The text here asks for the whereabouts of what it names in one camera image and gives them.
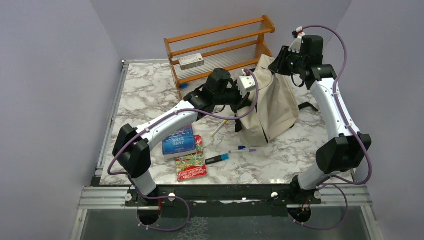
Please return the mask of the blue Jane Eyre book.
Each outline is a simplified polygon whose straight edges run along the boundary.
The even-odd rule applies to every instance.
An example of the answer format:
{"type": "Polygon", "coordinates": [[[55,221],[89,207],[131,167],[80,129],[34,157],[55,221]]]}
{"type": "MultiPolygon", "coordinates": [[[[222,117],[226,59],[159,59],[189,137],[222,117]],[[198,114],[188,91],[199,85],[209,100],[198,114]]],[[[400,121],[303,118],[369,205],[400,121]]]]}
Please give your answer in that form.
{"type": "Polygon", "coordinates": [[[194,130],[186,125],[162,140],[162,156],[174,159],[197,152],[194,130]]]}

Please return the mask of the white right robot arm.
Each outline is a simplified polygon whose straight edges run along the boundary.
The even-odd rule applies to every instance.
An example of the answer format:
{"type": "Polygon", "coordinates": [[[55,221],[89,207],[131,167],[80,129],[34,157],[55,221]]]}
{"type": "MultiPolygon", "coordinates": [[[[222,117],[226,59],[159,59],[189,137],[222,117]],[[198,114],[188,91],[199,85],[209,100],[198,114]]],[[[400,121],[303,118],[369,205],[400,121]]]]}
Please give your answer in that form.
{"type": "Polygon", "coordinates": [[[315,154],[315,163],[290,183],[289,199],[300,204],[324,180],[357,168],[372,139],[369,134],[362,134],[350,117],[333,66],[323,64],[323,38],[296,31],[293,35],[294,42],[281,48],[268,69],[283,76],[299,75],[319,106],[328,135],[328,142],[315,154]]]}

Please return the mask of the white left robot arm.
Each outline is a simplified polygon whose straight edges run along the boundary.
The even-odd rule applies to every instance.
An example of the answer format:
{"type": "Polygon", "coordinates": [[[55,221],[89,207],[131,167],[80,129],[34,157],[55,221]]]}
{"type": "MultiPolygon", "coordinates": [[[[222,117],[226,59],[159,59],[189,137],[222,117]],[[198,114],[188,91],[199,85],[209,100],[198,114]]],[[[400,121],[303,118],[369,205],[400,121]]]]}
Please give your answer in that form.
{"type": "Polygon", "coordinates": [[[230,106],[233,112],[249,106],[249,110],[232,121],[248,116],[257,105],[259,83],[250,69],[243,69],[243,75],[233,80],[228,70],[216,68],[200,87],[189,92],[183,100],[163,115],[137,127],[129,124],[121,127],[112,151],[113,162],[118,162],[124,170],[110,176],[126,175],[138,190],[138,199],[144,205],[152,205],[157,200],[157,184],[150,173],[151,150],[162,140],[177,130],[191,125],[205,116],[224,120],[225,117],[213,114],[216,106],[230,106]]]}

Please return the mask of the beige canvas backpack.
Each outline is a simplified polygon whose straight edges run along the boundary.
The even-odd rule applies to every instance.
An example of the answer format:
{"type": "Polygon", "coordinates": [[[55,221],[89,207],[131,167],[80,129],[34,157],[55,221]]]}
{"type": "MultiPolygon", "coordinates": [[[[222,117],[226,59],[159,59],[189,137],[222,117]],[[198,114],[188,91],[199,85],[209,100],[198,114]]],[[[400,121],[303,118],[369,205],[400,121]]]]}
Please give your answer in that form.
{"type": "Polygon", "coordinates": [[[290,77],[272,73],[268,67],[274,58],[262,55],[253,72],[259,95],[255,110],[236,121],[241,143],[263,147],[292,128],[300,115],[290,77]]]}

